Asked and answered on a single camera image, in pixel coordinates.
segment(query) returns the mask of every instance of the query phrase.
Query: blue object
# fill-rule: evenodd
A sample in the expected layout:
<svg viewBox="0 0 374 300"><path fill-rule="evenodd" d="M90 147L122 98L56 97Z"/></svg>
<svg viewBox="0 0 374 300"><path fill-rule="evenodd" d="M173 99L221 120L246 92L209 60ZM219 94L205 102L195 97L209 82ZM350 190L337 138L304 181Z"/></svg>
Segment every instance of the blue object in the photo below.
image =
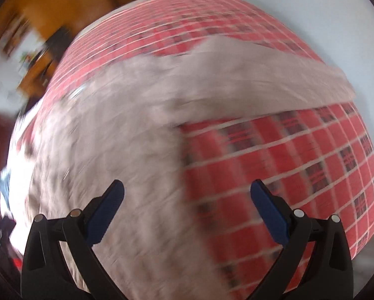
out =
<svg viewBox="0 0 374 300"><path fill-rule="evenodd" d="M254 181L251 184L250 194L273 240L285 247L289 241L288 224L272 202L270 192Z"/></svg>
<svg viewBox="0 0 374 300"><path fill-rule="evenodd" d="M10 169L8 167L5 167L0 172L0 192L5 200L6 206L8 210L10 211L10 205L9 205L9 182L10 182Z"/></svg>
<svg viewBox="0 0 374 300"><path fill-rule="evenodd" d="M123 183L115 181L103 197L101 204L87 223L86 241L90 247L101 242L110 222L122 204L124 199Z"/></svg>

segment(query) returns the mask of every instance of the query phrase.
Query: bed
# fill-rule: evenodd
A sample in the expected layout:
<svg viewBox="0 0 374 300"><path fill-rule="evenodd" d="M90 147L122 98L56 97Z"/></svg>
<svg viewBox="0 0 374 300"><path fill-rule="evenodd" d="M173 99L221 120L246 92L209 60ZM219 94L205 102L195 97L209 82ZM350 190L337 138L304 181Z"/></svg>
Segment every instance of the bed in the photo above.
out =
<svg viewBox="0 0 374 300"><path fill-rule="evenodd" d="M75 96L105 66L138 54L182 55L209 35L321 61L278 20L242 0L139 0L76 37L14 152L37 146L38 128L52 106ZM234 299L245 299L255 289L281 250L249 200L248 186L254 179L262 179L272 193L309 216L339 214L352 257L373 236L374 150L353 103L256 119L188 123L180 130L188 141L186 200ZM14 166L12 172L16 170L20 171ZM15 179L10 183L16 186ZM11 190L12 194L15 219L29 223L24 202ZM26 198L27 192L18 195ZM24 240L12 242L24 250ZM309 247L290 289L298 285L310 253Z"/></svg>

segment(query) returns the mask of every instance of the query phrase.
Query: bedsheet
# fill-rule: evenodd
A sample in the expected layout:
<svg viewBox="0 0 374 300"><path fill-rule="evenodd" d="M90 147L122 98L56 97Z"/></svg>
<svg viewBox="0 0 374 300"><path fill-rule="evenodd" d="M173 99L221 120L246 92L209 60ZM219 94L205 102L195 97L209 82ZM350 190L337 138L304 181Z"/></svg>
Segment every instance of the bedsheet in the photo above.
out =
<svg viewBox="0 0 374 300"><path fill-rule="evenodd" d="M208 35L320 60L279 21L241 0L149 0L114 13L74 41L48 87L36 127L53 103L105 65L140 53L183 54ZM340 214L352 257L374 234L374 152L354 104L181 129L190 141L187 197L235 299L257 286L280 251L247 200L249 180L262 178L311 216Z"/></svg>

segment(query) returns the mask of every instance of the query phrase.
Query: white wall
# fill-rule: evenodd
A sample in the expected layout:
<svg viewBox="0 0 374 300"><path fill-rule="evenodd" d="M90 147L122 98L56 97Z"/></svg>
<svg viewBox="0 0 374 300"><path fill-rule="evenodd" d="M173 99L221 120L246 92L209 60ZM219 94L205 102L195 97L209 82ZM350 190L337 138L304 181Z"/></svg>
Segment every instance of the white wall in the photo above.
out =
<svg viewBox="0 0 374 300"><path fill-rule="evenodd" d="M369 0L246 0L299 35L357 92L355 104L374 144L374 7Z"/></svg>
<svg viewBox="0 0 374 300"><path fill-rule="evenodd" d="M27 102L16 90L21 80L16 65L0 52L0 112L15 115Z"/></svg>

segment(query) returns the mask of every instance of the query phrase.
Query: screw head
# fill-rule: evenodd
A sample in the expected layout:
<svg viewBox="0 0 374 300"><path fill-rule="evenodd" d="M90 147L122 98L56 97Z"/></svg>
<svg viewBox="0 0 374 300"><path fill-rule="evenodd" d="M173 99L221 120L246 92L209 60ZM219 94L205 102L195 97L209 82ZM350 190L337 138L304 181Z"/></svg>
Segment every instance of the screw head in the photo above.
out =
<svg viewBox="0 0 374 300"><path fill-rule="evenodd" d="M303 218L305 215L304 211L301 209L295 209L293 213L298 218Z"/></svg>
<svg viewBox="0 0 374 300"><path fill-rule="evenodd" d="M70 216L72 218L76 218L76 217L80 216L80 214L81 214L80 209L73 209L73 210L70 211Z"/></svg>
<svg viewBox="0 0 374 300"><path fill-rule="evenodd" d="M35 222L40 222L43 218L44 218L44 216L42 214L37 214L34 218L34 221Z"/></svg>
<svg viewBox="0 0 374 300"><path fill-rule="evenodd" d="M336 214L333 214L332 215L332 221L336 222L336 223L339 223L340 222L340 217Z"/></svg>

